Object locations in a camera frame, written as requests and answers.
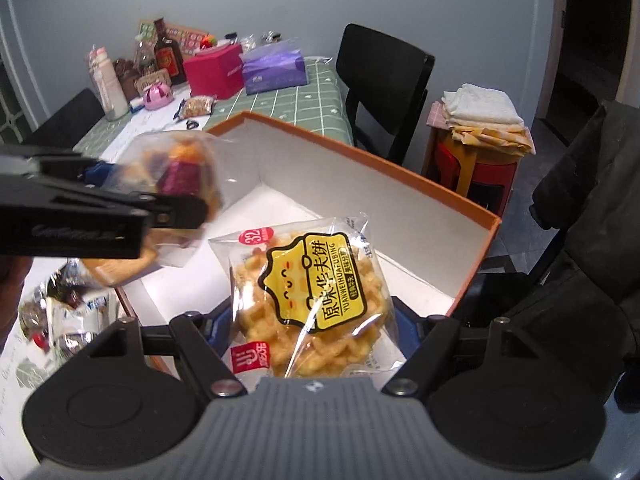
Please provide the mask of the silver candy bag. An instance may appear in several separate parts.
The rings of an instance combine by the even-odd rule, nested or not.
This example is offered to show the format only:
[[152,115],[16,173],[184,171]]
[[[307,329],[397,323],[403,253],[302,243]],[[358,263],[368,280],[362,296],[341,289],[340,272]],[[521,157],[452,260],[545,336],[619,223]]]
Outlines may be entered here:
[[18,307],[23,335],[63,364],[88,346],[122,313],[114,289],[70,259],[36,286]]

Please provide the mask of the yellow waffle biscuit packet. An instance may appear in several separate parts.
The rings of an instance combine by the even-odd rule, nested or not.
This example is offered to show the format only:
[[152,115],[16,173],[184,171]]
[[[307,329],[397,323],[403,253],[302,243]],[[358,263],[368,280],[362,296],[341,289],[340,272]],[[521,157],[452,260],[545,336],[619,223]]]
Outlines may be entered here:
[[224,360],[247,388],[264,377],[386,382],[405,363],[368,223],[357,214],[210,240],[231,286]]

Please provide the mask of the clear pastry snack packet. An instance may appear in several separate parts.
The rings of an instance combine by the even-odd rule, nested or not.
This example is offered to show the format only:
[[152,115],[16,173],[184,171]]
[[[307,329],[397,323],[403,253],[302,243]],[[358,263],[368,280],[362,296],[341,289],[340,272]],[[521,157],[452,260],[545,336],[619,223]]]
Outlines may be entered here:
[[106,286],[118,286],[160,266],[184,266],[224,209],[221,155],[228,146],[198,130],[148,132],[132,140],[115,162],[103,187],[122,194],[192,196],[207,214],[197,228],[151,228],[137,259],[85,259],[82,264]]

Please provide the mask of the black chair left side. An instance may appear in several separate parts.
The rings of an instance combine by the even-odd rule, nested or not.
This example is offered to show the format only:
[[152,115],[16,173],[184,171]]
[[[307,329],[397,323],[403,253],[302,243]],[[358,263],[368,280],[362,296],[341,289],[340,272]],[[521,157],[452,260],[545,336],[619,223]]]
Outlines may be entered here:
[[73,148],[105,116],[94,93],[85,88],[28,136],[25,145]]

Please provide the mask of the black chair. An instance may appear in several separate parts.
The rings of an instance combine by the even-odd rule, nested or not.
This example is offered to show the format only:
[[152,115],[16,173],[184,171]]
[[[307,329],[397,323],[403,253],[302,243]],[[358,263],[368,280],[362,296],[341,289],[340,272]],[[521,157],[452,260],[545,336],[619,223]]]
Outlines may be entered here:
[[383,156],[404,163],[427,97],[435,57],[404,40],[350,23],[345,26],[335,60],[337,76],[347,89],[345,112],[356,144],[380,154],[371,137],[357,125],[364,108],[393,138]]
[[85,88],[28,136],[25,145],[73,148],[105,116],[94,93]]

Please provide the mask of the orange cardboard box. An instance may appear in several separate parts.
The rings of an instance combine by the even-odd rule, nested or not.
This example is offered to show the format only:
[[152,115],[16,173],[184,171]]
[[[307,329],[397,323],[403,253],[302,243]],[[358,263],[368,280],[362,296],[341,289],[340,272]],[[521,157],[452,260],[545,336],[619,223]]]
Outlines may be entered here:
[[184,266],[164,266],[118,289],[144,325],[229,307],[228,268],[213,238],[255,228],[365,214],[390,291],[417,315],[449,314],[499,226],[491,212],[390,162],[255,113],[210,129],[221,155],[224,209]]

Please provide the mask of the red stool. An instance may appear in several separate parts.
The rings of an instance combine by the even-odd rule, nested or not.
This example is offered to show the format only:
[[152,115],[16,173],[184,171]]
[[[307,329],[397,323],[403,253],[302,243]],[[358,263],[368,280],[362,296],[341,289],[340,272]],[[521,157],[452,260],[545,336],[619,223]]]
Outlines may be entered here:
[[502,217],[519,161],[515,155],[464,145],[449,131],[432,127],[422,176]]

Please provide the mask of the small nut snack bag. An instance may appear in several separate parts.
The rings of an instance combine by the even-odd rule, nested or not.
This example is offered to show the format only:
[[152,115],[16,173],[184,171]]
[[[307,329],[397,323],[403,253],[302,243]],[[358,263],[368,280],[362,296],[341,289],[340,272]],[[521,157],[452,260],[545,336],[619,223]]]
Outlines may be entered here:
[[215,99],[212,96],[191,96],[180,103],[177,112],[178,120],[208,116],[213,113]]

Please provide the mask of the magenta tissue box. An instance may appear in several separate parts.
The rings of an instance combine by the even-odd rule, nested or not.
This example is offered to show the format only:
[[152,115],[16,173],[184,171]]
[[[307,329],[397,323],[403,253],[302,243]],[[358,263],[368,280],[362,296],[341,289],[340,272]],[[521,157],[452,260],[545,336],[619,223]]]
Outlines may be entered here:
[[216,100],[235,96],[244,88],[241,54],[239,44],[227,44],[186,60],[184,70],[191,93]]

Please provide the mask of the black jacket on chair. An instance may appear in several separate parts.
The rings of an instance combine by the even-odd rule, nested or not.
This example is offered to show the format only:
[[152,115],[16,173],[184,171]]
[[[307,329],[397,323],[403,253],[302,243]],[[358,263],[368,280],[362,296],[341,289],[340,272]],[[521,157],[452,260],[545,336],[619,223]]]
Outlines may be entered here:
[[478,274],[454,318],[510,318],[601,399],[638,411],[638,108],[602,103],[532,200],[555,237],[529,273]]

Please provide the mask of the colourful board game box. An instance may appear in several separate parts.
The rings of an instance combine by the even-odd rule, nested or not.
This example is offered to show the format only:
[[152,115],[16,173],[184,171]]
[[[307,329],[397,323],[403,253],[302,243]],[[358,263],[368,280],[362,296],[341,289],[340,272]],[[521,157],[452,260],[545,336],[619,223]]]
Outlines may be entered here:
[[[186,27],[171,22],[165,22],[167,35],[176,40],[184,58],[190,58],[200,47],[201,41],[209,35],[206,30],[193,27]],[[138,34],[143,37],[144,42],[154,49],[157,42],[157,34],[152,20],[142,20],[138,25]]]

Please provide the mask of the folded towels stack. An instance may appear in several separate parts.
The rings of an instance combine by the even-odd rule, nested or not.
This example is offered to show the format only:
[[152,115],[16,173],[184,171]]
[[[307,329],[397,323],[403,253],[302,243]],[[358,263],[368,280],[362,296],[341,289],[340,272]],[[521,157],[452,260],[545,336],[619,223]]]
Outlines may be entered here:
[[476,148],[525,156],[535,144],[509,96],[501,90],[462,84],[445,91],[435,103],[428,123],[442,127],[452,140]]

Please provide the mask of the green checked tablecloth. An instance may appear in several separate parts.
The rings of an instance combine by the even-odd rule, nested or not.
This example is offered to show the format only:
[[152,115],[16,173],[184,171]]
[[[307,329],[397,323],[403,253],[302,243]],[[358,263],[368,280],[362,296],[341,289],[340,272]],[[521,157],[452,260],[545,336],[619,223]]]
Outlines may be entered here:
[[[256,93],[240,91],[228,100],[214,105],[213,113],[195,119],[200,130],[207,130],[242,112],[252,112],[288,122],[319,136],[352,144],[352,128],[348,123],[337,74],[327,58],[306,58],[308,84]],[[99,120],[75,145],[82,154],[112,160],[137,134],[153,130],[177,130],[186,126],[177,122],[180,103],[190,98],[187,84],[175,90],[175,99],[155,112],[139,110],[109,122]]]

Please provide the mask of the black chair right side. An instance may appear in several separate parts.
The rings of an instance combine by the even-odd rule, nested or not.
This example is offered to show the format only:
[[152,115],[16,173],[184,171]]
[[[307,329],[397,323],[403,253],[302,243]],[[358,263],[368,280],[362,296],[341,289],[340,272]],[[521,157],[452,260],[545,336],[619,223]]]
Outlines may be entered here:
[[364,108],[393,138],[383,156],[404,163],[427,97],[435,57],[404,40],[350,23],[345,26],[335,60],[337,76],[347,89],[345,112],[356,144],[380,154],[371,137],[357,125]]

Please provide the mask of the purple tissue pack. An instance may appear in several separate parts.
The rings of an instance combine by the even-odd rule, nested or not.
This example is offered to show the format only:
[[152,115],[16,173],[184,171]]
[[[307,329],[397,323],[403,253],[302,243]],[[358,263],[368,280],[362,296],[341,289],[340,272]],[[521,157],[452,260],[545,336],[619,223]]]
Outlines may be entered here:
[[295,40],[264,44],[240,55],[248,96],[308,84],[302,50]]

